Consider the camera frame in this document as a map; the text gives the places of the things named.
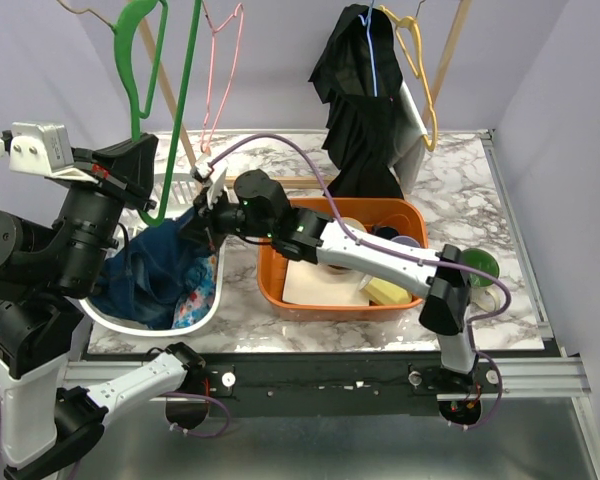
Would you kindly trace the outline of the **black garment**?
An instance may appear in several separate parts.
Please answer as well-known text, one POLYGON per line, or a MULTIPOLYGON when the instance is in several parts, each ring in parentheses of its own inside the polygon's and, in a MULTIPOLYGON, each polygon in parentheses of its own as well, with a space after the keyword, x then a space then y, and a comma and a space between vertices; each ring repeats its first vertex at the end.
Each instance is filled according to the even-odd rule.
POLYGON ((328 186, 334 197, 400 198, 393 173, 393 133, 403 75, 394 52, 389 18, 373 10, 378 97, 372 92, 369 52, 359 15, 366 5, 345 7, 309 77, 321 102, 329 106, 322 149, 338 169, 328 186))

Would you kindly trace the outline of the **light blue hanger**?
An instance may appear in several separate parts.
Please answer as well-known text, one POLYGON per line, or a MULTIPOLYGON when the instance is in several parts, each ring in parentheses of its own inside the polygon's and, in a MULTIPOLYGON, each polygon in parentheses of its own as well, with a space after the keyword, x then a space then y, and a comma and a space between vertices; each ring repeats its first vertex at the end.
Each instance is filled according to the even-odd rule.
POLYGON ((367 12, 365 14, 360 14, 359 20, 365 29, 365 36, 366 36, 368 52, 369 52, 369 61, 370 61, 372 92, 373 92, 373 96, 375 98, 377 98, 378 97, 378 76, 377 76, 373 35, 372 35, 372 31, 371 31, 374 7, 375 7, 375 0, 370 0, 369 5, 367 7, 367 12))

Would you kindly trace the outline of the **pink wire hanger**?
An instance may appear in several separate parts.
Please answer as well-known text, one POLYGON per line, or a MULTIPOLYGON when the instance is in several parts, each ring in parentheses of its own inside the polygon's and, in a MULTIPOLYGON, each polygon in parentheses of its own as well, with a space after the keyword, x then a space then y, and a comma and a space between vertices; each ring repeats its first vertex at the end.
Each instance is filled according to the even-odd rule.
POLYGON ((212 15, 209 1, 202 2, 204 20, 210 33, 209 64, 204 117, 199 137, 202 154, 211 154, 211 143, 232 91, 240 58, 245 11, 238 2, 223 20, 212 15))

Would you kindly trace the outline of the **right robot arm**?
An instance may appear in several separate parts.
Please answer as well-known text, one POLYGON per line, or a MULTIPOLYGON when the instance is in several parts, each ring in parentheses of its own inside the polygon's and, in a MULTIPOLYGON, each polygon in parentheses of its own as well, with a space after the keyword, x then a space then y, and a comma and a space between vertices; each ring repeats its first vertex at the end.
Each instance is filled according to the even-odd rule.
POLYGON ((240 175, 230 201, 221 180, 208 178, 180 228, 181 238, 215 251, 228 236, 263 239, 289 261, 333 265, 399 286, 423 300, 420 324, 441 351, 440 379, 460 392, 476 380, 478 355, 468 331, 468 266, 452 245, 411 248, 347 226, 336 211, 293 205, 282 185, 262 170, 240 175))

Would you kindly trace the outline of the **dark blue denim skirt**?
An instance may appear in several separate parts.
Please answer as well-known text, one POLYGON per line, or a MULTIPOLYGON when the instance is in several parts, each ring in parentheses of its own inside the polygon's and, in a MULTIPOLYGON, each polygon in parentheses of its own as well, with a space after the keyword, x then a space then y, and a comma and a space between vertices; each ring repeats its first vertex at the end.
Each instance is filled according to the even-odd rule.
POLYGON ((105 315, 150 330, 172 330, 185 271, 195 258, 218 258, 179 237, 179 228, 192 214, 189 209, 127 239, 122 250, 105 261, 90 303, 105 315))

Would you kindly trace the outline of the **green hanger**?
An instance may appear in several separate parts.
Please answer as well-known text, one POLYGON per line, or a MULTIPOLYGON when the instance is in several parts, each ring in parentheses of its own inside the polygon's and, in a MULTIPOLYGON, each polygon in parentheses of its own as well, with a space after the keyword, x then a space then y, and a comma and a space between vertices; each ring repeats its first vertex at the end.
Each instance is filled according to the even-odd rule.
POLYGON ((112 27, 114 33, 114 60, 118 77, 127 94, 131 120, 131 137, 137 140, 141 134, 141 122, 150 116, 156 89, 160 89, 172 116, 172 135, 167 156, 162 194, 156 216, 141 212, 142 221, 150 226, 160 225, 166 218, 166 210, 173 180, 177 150, 184 148, 189 164, 194 166, 196 155, 183 119, 188 87, 191 78, 202 3, 196 1, 192 9, 186 52, 183 61, 179 92, 175 94, 166 76, 161 56, 166 34, 169 5, 166 1, 129 1, 112 27), (139 100, 137 82, 133 72, 132 50, 134 37, 139 34, 151 60, 151 74, 144 103, 139 100))

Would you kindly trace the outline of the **floral blue skirt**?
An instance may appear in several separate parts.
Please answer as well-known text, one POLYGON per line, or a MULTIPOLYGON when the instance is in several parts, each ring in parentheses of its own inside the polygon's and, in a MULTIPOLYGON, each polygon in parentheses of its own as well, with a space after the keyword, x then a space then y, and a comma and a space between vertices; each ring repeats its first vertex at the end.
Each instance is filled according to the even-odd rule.
POLYGON ((216 293, 216 255, 198 257, 185 271, 184 292, 178 298, 173 329, 192 327, 210 312, 216 293))

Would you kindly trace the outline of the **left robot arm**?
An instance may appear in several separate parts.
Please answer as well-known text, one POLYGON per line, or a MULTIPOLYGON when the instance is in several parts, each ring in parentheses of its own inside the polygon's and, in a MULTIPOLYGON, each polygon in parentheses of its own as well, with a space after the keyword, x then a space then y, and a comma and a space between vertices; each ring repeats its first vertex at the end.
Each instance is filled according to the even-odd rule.
POLYGON ((112 381, 60 383, 83 317, 76 301, 93 292, 122 211, 154 207, 157 146, 144 133, 100 150, 74 148, 56 124, 0 133, 0 158, 13 171, 67 190, 49 227, 0 211, 0 478, 52 479, 138 404, 201 385, 204 360, 180 342, 112 381))

